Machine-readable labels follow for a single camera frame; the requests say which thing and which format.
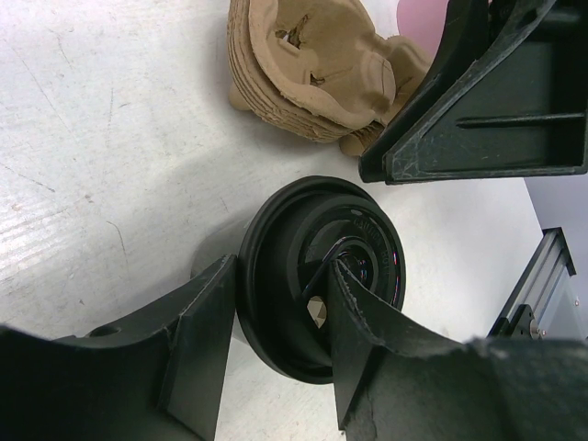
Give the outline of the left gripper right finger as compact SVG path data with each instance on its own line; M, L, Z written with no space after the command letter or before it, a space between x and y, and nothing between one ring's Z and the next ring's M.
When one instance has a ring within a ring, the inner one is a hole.
M350 440L584 440L587 345L436 334L329 271L338 425Z

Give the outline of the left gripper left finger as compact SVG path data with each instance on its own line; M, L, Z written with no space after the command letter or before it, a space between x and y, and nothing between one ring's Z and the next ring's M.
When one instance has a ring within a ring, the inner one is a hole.
M236 259L83 337L1 330L4 440L211 440Z

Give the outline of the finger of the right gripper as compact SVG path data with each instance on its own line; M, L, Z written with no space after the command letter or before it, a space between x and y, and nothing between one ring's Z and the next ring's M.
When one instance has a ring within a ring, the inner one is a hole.
M454 66L385 154L387 184L586 173L584 1L451 1L424 89Z
M486 1L450 1L432 66L397 117L360 156L364 182L401 182L418 168L418 144L435 105L488 48Z

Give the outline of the brown cardboard cup carrier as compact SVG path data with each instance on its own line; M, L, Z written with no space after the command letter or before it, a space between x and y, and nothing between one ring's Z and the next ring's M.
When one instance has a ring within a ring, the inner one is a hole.
M408 104L432 65L403 36L381 37L359 1L232 1L231 105L361 155Z

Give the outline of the black cup lid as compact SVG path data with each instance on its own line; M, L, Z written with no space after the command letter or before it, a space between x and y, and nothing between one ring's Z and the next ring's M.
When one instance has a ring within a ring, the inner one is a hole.
M340 260L392 307L404 301L406 265L389 216L361 187L312 175L279 189L253 217L238 254L236 310L246 342L276 372L310 384L333 380L327 324L309 303L327 300Z

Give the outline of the dark translucent cup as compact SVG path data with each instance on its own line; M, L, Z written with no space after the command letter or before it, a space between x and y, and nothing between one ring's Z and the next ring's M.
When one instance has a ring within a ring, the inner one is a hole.
M190 327L209 330L212 342L220 343L232 336L242 343L247 340L238 318L229 323L230 310L239 306L238 251L246 233L244 221L234 221L210 236L195 254L189 281L181 287L198 293L181 312L180 333Z

